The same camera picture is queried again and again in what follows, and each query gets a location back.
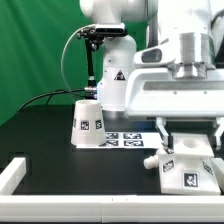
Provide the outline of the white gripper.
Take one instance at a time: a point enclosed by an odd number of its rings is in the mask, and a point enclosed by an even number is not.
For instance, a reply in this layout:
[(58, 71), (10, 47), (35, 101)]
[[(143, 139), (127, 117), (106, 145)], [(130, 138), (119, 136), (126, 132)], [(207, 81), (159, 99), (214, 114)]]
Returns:
[(125, 112), (130, 119), (156, 118), (165, 148), (173, 147), (165, 118), (206, 119), (214, 123), (216, 149), (224, 133), (224, 69), (209, 70), (206, 79), (172, 78), (167, 68), (136, 69), (126, 87)]

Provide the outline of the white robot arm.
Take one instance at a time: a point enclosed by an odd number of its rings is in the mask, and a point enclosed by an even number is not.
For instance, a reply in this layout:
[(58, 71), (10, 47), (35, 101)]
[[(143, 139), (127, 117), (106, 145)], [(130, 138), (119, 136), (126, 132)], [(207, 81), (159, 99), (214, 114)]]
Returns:
[(224, 0), (79, 0), (91, 20), (81, 35), (104, 48), (97, 98), (108, 116), (153, 120), (169, 143), (168, 121), (207, 121), (224, 133)]

